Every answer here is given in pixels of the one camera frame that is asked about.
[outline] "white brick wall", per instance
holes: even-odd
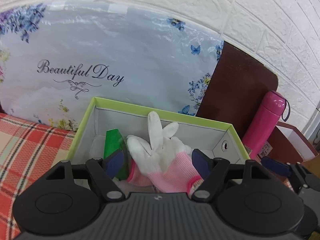
[[[0,11],[37,0],[0,0]],[[109,0],[191,20],[275,72],[302,129],[320,100],[320,0]]]

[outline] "thermos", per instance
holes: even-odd
[[[288,104],[289,112],[283,118],[283,112]],[[265,94],[252,123],[242,138],[242,143],[251,159],[260,152],[274,127],[282,116],[287,121],[290,115],[289,102],[278,92],[269,91]]]

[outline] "pink glove cuff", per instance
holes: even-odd
[[[139,186],[139,187],[146,187],[146,186],[152,186],[153,183],[151,180],[143,176],[141,172],[139,171],[138,166],[134,162],[134,160],[131,161],[131,171],[129,174],[129,177],[127,179],[127,182],[129,182],[132,185]]]
[[[161,192],[189,192],[194,184],[202,180],[199,173],[192,165],[186,152],[178,153],[166,173],[153,172],[148,174],[152,183]]]

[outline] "glove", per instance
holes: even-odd
[[[148,132],[150,137],[150,143],[151,141],[156,140],[156,138],[151,138],[150,131],[152,130],[152,128],[154,128],[153,130],[156,132],[156,134],[154,133],[156,137],[161,138],[161,134],[162,134],[163,138],[171,138],[177,132],[179,128],[179,124],[177,122],[172,122],[162,129],[161,121],[158,114],[156,112],[151,112],[148,115]],[[147,141],[145,141],[140,137],[129,135],[127,138],[130,138],[130,137],[135,137],[141,143],[141,145],[143,145],[144,149],[148,152],[149,155],[151,154],[152,150],[154,150],[153,142],[151,143],[151,146],[150,146]],[[189,146],[186,146],[186,147],[187,147],[187,154],[191,158],[192,149]],[[163,162],[162,164],[163,171],[166,171],[169,167],[169,164],[172,162],[172,157],[164,156],[164,158],[162,159],[162,162]],[[140,186],[140,187],[153,185],[148,177],[143,176],[140,173],[139,168],[137,167],[134,160],[132,160],[131,162],[131,171],[127,181],[130,184],[133,184],[135,186]]]
[[[151,146],[143,139],[129,136],[128,150],[142,175],[162,192],[187,192],[191,194],[203,180],[193,167],[191,148],[178,138],[163,136],[156,112],[148,115],[148,132]]]

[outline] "strap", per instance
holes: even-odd
[[[284,122],[286,122],[286,121],[289,119],[289,116],[290,116],[290,104],[289,104],[289,101],[288,101],[287,99],[284,99],[284,100],[285,100],[285,107],[284,107],[284,109],[287,108],[287,104],[288,104],[289,111],[288,111],[288,114],[287,114],[287,117],[286,117],[286,118],[283,118],[283,113],[282,113],[281,117],[282,117],[282,120],[283,120]]]

